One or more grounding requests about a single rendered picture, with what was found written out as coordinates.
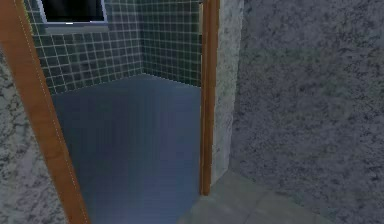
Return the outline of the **dark window with pale frame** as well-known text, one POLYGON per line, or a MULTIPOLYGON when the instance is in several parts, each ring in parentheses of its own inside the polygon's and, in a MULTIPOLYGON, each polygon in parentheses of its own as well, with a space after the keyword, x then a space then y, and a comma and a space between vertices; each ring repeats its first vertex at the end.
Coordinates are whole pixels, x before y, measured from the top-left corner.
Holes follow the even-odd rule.
POLYGON ((48 34, 106 32, 105 0, 36 0, 48 34))

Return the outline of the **brown wooden door frame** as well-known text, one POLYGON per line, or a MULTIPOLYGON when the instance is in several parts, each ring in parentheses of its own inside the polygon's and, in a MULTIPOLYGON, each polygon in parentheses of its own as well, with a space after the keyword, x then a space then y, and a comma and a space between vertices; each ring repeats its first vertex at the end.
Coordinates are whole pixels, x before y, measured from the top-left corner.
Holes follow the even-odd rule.
MULTIPOLYGON (((203 0, 199 193, 211 189, 220 0, 203 0)), ((91 224, 22 0, 0 0, 0 47, 69 224, 91 224)))

